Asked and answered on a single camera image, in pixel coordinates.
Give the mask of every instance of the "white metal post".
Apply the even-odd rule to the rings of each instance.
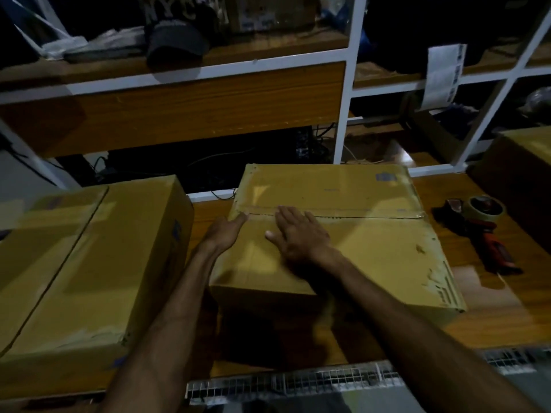
[[[0,133],[12,143],[15,151],[27,156],[27,158],[22,157],[21,159],[48,180],[51,180],[56,186],[63,190],[81,188],[79,183],[67,171],[62,171],[40,158],[2,119],[0,119]]]
[[[467,137],[462,143],[460,151],[458,151],[455,158],[452,160],[451,165],[454,167],[461,168],[463,164],[472,153],[474,148],[477,145],[478,139],[482,136],[495,113],[499,110],[501,103],[505,100],[509,90],[513,87],[515,81],[523,76],[525,72],[526,64],[528,63],[530,57],[534,53],[534,50],[538,47],[543,37],[546,35],[549,26],[551,25],[551,6],[547,7],[547,13],[543,16],[540,24],[537,26],[536,30],[532,34],[532,37],[529,39],[526,47],[523,49],[522,54],[519,56],[515,67],[510,71],[508,78],[505,81],[501,81],[497,84],[496,88],[493,90],[490,98],[484,104],[482,110],[478,115],[478,118],[473,123],[473,126]]]
[[[339,111],[339,121],[337,122],[337,135],[335,136],[335,154],[333,163],[340,164],[343,154],[344,137],[348,123],[348,110],[350,108],[350,99],[352,98],[352,89],[354,85],[354,74],[356,72],[356,60],[358,59],[358,50],[360,47],[360,36],[362,35],[362,25],[364,23],[364,14],[368,0],[354,0],[352,10],[352,22],[350,24],[350,35],[348,39],[348,48],[346,49],[346,67],[344,69],[344,81],[341,94],[341,110]]]

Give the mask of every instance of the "white metal frame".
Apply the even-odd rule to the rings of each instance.
[[[358,47],[366,6],[367,0],[354,1],[352,18],[349,24],[350,37],[347,48],[305,53],[299,55],[289,55],[276,58],[258,59],[254,61],[212,65],[209,67],[180,69],[163,73],[133,75],[97,81],[0,92],[0,104],[41,100],[45,98],[75,96],[120,89],[131,89],[183,81],[216,78],[228,75],[248,74],[276,69],[305,67],[308,65],[345,61],[346,68],[344,72],[339,120],[336,130],[335,153],[333,157],[333,163],[340,164],[344,146],[344,138],[346,135],[346,127],[348,124],[358,122],[359,119],[362,118],[348,118],[350,100],[352,98],[396,92],[415,91],[417,89],[423,89],[425,86],[425,81],[421,80],[357,89],[353,87],[356,59],[358,56]],[[500,107],[501,103],[505,99],[515,81],[518,78],[526,76],[551,74],[551,65],[543,67],[526,67],[528,60],[541,42],[550,25],[551,6],[548,6],[542,16],[542,19],[539,21],[539,23],[537,23],[537,26],[534,28],[534,31],[531,34],[530,38],[528,38],[527,43],[523,47],[522,51],[517,53],[519,60],[512,69],[491,73],[461,76],[461,78],[459,79],[459,84],[470,84],[487,81],[499,81],[499,83],[497,84],[494,92],[480,111],[477,121],[473,125],[471,132],[467,135],[465,141],[462,143],[461,148],[453,161],[451,163],[443,165],[410,168],[410,175],[412,177],[463,172],[465,170],[465,160],[473,151],[477,150],[477,143],[480,136],[486,130],[486,127],[492,120],[495,112]],[[74,186],[74,180],[68,180],[67,175],[63,174],[62,171],[56,170],[54,167],[45,163],[44,160],[37,157],[36,154],[34,154],[32,150],[28,147],[28,145],[26,145],[15,133],[13,133],[1,120],[0,129],[3,132],[7,131],[10,140],[22,147],[22,151],[24,151],[25,154],[29,154],[29,163],[31,165],[33,165],[46,177],[54,181],[60,188],[66,189]],[[233,190],[220,190],[215,192],[215,194],[221,198],[230,198],[233,194]],[[213,195],[211,192],[190,194],[190,196],[193,201],[217,199],[216,196]]]

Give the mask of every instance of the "paper on table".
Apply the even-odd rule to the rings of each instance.
[[[429,48],[426,84],[419,110],[447,107],[455,98],[459,77],[463,73],[466,44]]]

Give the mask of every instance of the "box flap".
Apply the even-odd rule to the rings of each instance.
[[[159,177],[109,186],[6,358],[125,338],[175,180]]]
[[[47,196],[0,243],[0,354],[4,354],[56,277],[107,187]]]
[[[504,135],[551,165],[551,126],[508,130]]]
[[[409,305],[465,309],[446,258],[425,219],[319,217],[334,246],[367,277]],[[272,216],[251,215],[230,251],[215,264],[210,286],[315,294],[289,272],[266,230],[277,229]]]
[[[418,219],[425,214],[403,166],[247,165],[232,212],[273,215],[279,205],[322,217]]]

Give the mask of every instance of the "person's right hand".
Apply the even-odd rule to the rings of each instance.
[[[329,234],[309,211],[302,215],[294,207],[279,206],[275,223],[280,232],[267,231],[266,239],[291,264],[318,263],[333,249]]]

